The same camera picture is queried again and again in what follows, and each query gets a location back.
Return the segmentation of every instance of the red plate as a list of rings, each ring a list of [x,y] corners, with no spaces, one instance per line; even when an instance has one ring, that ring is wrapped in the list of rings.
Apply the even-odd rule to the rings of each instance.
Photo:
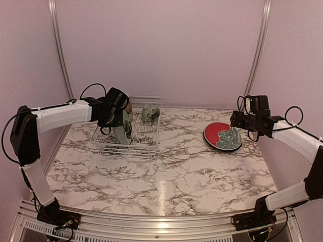
[[[236,151],[242,145],[239,131],[225,123],[208,125],[203,132],[203,136],[209,145],[220,151]]]

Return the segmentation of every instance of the plate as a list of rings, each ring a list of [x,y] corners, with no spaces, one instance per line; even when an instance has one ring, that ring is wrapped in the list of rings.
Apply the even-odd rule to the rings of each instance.
[[[224,152],[236,151],[242,145],[239,131],[225,123],[208,125],[203,132],[203,136],[210,146]]]
[[[122,111],[123,125],[113,129],[119,144],[130,145],[132,141],[132,126],[130,118],[125,110]]]

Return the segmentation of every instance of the wire dish rack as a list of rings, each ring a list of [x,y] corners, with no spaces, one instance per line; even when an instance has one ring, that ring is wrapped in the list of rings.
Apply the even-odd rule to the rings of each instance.
[[[97,153],[108,156],[154,158],[159,144],[162,100],[161,97],[130,96],[133,111],[131,143],[129,145],[120,144],[113,130],[109,135],[103,135],[100,128],[97,127],[90,139],[91,143],[96,146]],[[141,120],[143,106],[147,103],[155,104],[160,109],[159,117],[150,122]]]

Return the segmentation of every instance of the white marble surface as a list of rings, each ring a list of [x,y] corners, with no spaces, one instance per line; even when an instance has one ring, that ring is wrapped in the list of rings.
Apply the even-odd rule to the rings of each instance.
[[[139,215],[193,215],[253,208],[276,191],[256,143],[241,131],[242,147],[221,153],[202,137],[229,110],[163,109],[155,160],[95,154],[95,124],[73,125],[47,180],[61,205]]]

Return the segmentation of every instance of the light pink wall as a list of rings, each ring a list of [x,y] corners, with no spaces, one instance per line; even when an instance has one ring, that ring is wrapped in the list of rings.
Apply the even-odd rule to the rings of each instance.
[[[252,94],[268,95],[272,115],[291,105],[304,111],[301,127],[323,136],[323,2],[274,0],[270,27]],[[296,114],[291,116],[297,122]],[[279,189],[307,177],[310,164],[277,141],[261,138],[261,151]],[[305,242],[322,241],[323,201],[295,209]]]
[[[67,100],[48,1],[0,1],[0,82],[1,129],[20,105],[35,107]],[[42,135],[42,159],[48,158],[60,131]],[[9,135],[5,145],[13,156]],[[29,192],[18,166],[2,152],[0,162],[0,240],[8,241],[21,200]]]
[[[58,1],[75,94],[101,82],[134,95],[162,96],[167,106],[235,107],[262,8],[259,0]]]

